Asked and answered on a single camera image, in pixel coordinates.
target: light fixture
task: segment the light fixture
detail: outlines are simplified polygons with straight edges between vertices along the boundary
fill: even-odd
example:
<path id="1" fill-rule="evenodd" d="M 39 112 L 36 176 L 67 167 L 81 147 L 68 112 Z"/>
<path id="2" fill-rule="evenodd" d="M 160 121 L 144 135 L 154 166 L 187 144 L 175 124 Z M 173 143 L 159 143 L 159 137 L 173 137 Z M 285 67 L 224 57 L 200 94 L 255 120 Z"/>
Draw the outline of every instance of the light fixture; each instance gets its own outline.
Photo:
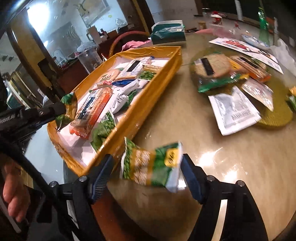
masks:
<path id="1" fill-rule="evenodd" d="M 47 47 L 47 45 L 48 45 L 48 41 L 45 41 L 45 42 L 43 43 L 43 45 L 44 45 L 44 47 Z"/>
<path id="2" fill-rule="evenodd" d="M 37 3 L 30 6 L 28 9 L 28 16 L 33 28 L 38 34 L 41 34 L 47 26 L 49 20 L 49 9 L 46 4 Z"/>

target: chair backrest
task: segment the chair backrest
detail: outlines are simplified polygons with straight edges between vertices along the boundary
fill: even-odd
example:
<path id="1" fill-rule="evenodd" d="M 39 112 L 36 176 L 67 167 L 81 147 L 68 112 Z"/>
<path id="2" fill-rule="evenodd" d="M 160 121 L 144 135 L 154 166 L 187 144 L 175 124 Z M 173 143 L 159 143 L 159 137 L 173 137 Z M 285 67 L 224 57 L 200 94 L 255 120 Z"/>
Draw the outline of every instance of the chair backrest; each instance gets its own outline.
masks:
<path id="1" fill-rule="evenodd" d="M 111 56 L 113 56 L 115 46 L 118 44 L 118 42 L 119 42 L 120 40 L 122 40 L 122 39 L 125 38 L 126 36 L 135 35 L 135 34 L 137 34 L 137 35 L 144 35 L 144 36 L 147 36 L 147 38 L 150 37 L 150 34 L 149 34 L 149 33 L 142 32 L 142 31 L 129 31 L 129 32 L 126 32 L 126 33 L 124 33 L 124 34 L 118 36 L 118 38 L 114 40 L 113 44 L 112 44 L 111 47 L 110 47 L 109 58 L 110 58 Z"/>

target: window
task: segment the window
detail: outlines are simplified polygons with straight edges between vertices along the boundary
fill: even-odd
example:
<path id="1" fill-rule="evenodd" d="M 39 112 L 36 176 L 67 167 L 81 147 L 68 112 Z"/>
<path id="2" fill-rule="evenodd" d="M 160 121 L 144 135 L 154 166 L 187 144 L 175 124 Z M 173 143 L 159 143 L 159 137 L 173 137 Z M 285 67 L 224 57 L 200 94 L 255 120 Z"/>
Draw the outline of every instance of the window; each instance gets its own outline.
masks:
<path id="1" fill-rule="evenodd" d="M 31 25 L 60 66 L 75 57 L 81 42 L 89 41 L 86 34 L 91 26 L 109 33 L 117 29 L 116 19 L 127 23 L 118 0 L 33 0 L 27 11 Z"/>

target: yellow tray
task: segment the yellow tray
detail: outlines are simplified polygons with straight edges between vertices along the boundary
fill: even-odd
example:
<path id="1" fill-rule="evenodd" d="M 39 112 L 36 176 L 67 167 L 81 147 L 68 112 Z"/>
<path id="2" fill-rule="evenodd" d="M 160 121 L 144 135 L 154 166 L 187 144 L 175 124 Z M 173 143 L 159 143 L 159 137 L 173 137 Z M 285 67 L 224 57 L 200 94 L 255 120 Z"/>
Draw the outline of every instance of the yellow tray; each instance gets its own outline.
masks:
<path id="1" fill-rule="evenodd" d="M 116 161 L 119 161 L 124 151 L 124 137 L 132 139 L 136 135 L 166 86 L 181 66 L 181 47 L 148 47 L 117 53 L 94 70 L 73 90 L 78 100 L 82 98 L 97 79 L 113 66 L 116 57 L 134 59 L 147 56 L 170 59 L 163 69 L 155 75 L 155 78 L 142 90 L 141 96 L 129 107 L 125 116 L 112 130 L 87 167 L 77 162 L 59 143 L 60 139 L 56 132 L 55 121 L 48 123 L 47 131 L 53 145 L 67 166 L 78 176 L 86 175 L 91 167 L 97 166 L 106 154 L 111 154 Z"/>

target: blue and white plate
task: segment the blue and white plate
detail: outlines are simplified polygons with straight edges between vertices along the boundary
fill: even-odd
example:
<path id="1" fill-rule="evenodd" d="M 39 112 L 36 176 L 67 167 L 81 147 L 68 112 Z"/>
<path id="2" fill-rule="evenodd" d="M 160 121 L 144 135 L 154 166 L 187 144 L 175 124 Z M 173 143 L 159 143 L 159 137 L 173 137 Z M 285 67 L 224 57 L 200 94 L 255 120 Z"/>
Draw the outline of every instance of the blue and white plate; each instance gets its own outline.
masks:
<path id="1" fill-rule="evenodd" d="M 255 38 L 253 36 L 242 35 L 242 38 L 245 42 L 247 42 L 248 44 L 251 44 L 252 46 L 254 46 L 258 49 L 267 50 L 270 47 L 267 43 L 262 42 L 261 40 Z"/>

